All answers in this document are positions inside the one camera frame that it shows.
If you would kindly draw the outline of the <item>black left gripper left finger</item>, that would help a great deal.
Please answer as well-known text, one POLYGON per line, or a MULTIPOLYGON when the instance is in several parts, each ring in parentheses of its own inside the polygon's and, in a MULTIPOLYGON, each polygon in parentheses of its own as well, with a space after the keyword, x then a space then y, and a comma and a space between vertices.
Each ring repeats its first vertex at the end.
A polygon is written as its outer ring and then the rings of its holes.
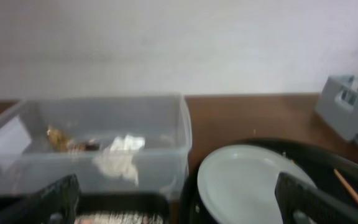
POLYGON ((74 223, 80 199, 75 174, 25 195, 0 195, 0 223, 74 223))

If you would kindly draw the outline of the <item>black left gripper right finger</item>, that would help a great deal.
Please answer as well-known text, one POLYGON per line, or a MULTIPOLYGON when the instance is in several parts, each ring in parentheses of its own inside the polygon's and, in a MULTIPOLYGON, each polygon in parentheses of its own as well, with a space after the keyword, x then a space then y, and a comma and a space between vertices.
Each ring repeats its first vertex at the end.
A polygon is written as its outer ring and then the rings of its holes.
POLYGON ((284 223, 295 223, 296 212, 316 223, 358 223, 358 210, 286 172, 278 175, 275 198, 284 223))

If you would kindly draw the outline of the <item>wooden chopstick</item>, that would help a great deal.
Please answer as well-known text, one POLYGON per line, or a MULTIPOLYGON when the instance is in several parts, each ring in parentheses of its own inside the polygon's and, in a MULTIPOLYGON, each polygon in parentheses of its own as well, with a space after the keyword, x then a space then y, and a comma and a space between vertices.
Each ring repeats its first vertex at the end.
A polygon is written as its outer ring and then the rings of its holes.
POLYGON ((334 169, 334 174, 340 181, 340 183, 344 186, 344 188, 349 192, 351 197, 355 200, 356 204, 358 204, 358 193, 352 188, 349 182, 341 175, 341 173, 334 169))

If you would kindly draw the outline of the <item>gold snack wrapper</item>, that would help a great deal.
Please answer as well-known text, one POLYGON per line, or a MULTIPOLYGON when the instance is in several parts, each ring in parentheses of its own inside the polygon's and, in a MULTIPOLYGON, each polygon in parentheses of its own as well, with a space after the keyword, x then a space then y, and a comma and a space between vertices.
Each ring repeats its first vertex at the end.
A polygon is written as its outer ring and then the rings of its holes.
POLYGON ((100 149, 100 145, 95 142, 76 142, 71 136, 52 126, 47 129, 47 139, 57 152, 86 152, 100 149))

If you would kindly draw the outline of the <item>grey plate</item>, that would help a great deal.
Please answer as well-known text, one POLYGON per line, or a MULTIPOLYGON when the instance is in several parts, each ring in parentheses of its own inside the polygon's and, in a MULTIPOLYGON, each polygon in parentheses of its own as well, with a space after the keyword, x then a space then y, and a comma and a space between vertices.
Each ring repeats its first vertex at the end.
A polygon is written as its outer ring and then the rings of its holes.
POLYGON ((275 198, 281 172, 314 184, 301 167, 277 152, 251 145, 225 146, 201 163, 198 192, 217 223, 281 223, 275 198))

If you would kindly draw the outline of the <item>white tissue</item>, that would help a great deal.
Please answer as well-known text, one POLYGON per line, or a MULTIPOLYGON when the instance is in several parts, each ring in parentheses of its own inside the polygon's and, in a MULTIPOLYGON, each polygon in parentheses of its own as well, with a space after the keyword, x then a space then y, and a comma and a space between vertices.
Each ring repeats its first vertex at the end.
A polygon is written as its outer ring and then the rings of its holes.
POLYGON ((106 177, 122 177, 124 180, 139 185, 139 171, 132 163, 145 146, 145 138, 132 136, 118 136, 93 159, 93 164, 106 177))

